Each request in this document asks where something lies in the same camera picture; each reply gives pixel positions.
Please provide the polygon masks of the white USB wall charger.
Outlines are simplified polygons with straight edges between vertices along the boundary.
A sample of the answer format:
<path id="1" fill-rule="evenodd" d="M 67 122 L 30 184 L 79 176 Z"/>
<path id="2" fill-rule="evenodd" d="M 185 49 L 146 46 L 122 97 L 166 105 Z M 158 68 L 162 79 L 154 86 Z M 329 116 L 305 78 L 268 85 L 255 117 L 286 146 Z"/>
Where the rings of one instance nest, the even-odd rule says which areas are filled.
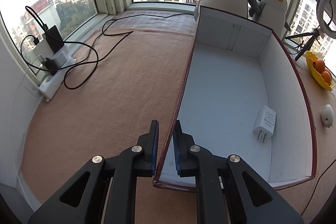
<path id="1" fill-rule="evenodd" d="M 253 132 L 257 135 L 257 140 L 262 138 L 264 143 L 267 138 L 272 137 L 276 123 L 276 112 L 268 106 L 263 106 L 258 112 Z"/>

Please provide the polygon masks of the red cardboard box white inside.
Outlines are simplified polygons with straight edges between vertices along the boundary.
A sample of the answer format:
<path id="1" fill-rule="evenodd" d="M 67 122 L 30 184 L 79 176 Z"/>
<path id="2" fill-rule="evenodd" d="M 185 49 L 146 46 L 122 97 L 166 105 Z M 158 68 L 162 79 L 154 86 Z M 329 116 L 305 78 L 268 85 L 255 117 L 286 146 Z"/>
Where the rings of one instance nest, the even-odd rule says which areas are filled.
<path id="1" fill-rule="evenodd" d="M 276 112 L 274 134 L 253 132 Z M 276 189 L 315 177 L 313 114 L 298 70 L 277 35 L 252 20 L 202 6 L 175 122 L 214 155 L 238 155 Z"/>

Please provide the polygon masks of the white round plug-in device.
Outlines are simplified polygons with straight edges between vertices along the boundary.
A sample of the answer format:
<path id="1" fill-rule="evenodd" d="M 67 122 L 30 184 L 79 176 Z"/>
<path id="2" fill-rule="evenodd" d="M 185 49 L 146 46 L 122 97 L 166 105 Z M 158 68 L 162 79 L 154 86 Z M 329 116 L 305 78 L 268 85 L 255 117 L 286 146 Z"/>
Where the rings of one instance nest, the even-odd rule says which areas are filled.
<path id="1" fill-rule="evenodd" d="M 321 120 L 325 128 L 331 128 L 334 121 L 334 112 L 331 105 L 327 104 L 323 106 L 321 110 Z"/>

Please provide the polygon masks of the white power strip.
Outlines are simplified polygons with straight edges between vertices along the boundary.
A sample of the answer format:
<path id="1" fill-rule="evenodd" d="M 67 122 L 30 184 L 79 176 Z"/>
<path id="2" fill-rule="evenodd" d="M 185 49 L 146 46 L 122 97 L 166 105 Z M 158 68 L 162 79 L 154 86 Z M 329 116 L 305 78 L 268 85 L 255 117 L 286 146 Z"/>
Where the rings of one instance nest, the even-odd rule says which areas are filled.
<path id="1" fill-rule="evenodd" d="M 57 90 L 60 88 L 64 80 L 65 73 L 70 69 L 70 65 L 75 64 L 75 59 L 71 56 L 67 45 L 64 45 L 57 53 L 55 53 L 51 60 L 55 63 L 58 70 L 53 75 L 47 75 L 39 87 L 39 91 L 49 102 Z"/>

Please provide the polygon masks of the black plug adapter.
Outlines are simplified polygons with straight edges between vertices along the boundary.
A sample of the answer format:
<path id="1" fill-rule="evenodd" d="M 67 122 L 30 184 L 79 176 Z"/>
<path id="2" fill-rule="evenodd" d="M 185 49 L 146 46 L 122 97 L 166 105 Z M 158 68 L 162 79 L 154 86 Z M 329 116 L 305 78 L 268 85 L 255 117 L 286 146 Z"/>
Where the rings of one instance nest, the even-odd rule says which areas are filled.
<path id="1" fill-rule="evenodd" d="M 47 72 L 52 76 L 54 76 L 58 72 L 59 69 L 58 65 L 54 60 L 51 60 L 48 57 L 46 57 L 45 61 L 42 61 L 42 65 L 45 67 Z"/>

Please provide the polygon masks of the orange fruit lower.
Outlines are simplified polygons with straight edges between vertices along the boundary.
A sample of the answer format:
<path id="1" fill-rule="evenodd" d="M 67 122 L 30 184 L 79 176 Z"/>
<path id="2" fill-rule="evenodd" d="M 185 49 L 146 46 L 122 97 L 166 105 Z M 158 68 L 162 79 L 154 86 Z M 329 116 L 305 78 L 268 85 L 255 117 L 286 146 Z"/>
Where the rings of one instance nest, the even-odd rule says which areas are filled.
<path id="1" fill-rule="evenodd" d="M 323 78 L 323 80 L 326 82 L 327 85 L 331 85 L 331 77 L 328 71 L 323 71 L 321 73 L 321 77 Z"/>

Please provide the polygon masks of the orange fruit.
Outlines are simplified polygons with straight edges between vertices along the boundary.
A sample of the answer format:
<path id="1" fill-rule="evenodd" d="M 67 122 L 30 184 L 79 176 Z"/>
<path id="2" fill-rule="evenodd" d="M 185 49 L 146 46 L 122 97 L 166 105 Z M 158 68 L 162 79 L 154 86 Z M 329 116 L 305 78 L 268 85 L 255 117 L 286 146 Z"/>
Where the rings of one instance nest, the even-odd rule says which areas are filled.
<path id="1" fill-rule="evenodd" d="M 323 59 L 317 59 L 315 61 L 314 67 L 318 73 L 322 74 L 325 71 L 325 62 L 323 61 Z"/>
<path id="2" fill-rule="evenodd" d="M 323 71 L 321 73 L 321 77 L 323 78 L 323 80 L 326 82 L 327 85 L 331 85 L 331 77 L 328 71 Z"/>

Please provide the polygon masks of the orange fruit upper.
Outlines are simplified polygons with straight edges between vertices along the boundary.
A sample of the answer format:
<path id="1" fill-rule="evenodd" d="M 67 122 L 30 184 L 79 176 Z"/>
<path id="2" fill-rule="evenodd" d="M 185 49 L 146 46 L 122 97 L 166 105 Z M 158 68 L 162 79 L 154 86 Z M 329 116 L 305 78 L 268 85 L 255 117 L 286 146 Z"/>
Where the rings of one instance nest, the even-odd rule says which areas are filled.
<path id="1" fill-rule="evenodd" d="M 325 71 L 325 62 L 323 61 L 323 59 L 317 59 L 315 61 L 314 67 L 318 73 L 322 74 Z"/>

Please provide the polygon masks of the yellow fruit bowl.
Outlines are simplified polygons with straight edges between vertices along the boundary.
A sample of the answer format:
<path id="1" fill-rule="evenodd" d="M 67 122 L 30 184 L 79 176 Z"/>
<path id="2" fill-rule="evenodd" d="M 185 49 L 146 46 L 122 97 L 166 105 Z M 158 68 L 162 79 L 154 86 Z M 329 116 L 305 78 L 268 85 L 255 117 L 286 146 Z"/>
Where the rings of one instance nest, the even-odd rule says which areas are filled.
<path id="1" fill-rule="evenodd" d="M 310 71 L 310 74 L 313 76 L 313 78 L 316 80 L 316 82 L 325 90 L 327 91 L 332 91 L 333 88 L 335 88 L 335 82 L 333 81 L 333 79 L 330 79 L 330 84 L 328 84 L 325 79 L 322 77 L 322 73 L 319 73 L 319 71 L 317 71 L 315 69 L 315 62 L 318 60 L 317 56 L 311 52 L 311 51 L 307 51 L 306 53 L 306 64 L 307 67 Z"/>

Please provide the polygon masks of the black tripod stand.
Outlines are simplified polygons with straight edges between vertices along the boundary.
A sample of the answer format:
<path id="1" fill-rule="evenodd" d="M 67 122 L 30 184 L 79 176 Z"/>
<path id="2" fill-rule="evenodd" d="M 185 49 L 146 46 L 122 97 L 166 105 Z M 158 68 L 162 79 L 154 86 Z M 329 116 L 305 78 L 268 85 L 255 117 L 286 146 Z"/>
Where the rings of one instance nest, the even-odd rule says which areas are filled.
<path id="1" fill-rule="evenodd" d="M 310 50 L 314 42 L 317 42 L 320 36 L 322 36 L 322 30 L 319 27 L 314 28 L 312 32 L 286 36 L 286 42 L 290 41 L 295 43 L 295 46 L 292 47 L 295 52 L 290 52 L 290 54 L 294 56 L 294 60 L 298 61 L 304 53 Z"/>

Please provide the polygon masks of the small penguin plush toy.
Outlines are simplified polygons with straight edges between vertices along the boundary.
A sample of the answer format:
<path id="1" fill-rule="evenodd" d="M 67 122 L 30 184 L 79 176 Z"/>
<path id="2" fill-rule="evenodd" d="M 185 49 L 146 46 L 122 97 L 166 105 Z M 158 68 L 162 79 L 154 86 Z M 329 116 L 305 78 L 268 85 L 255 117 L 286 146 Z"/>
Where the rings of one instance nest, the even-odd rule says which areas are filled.
<path id="1" fill-rule="evenodd" d="M 269 27 L 280 39 L 286 30 L 290 31 L 289 24 L 286 22 L 287 0 L 257 0 L 257 5 L 259 12 L 256 12 L 253 7 L 248 10 L 254 22 Z"/>

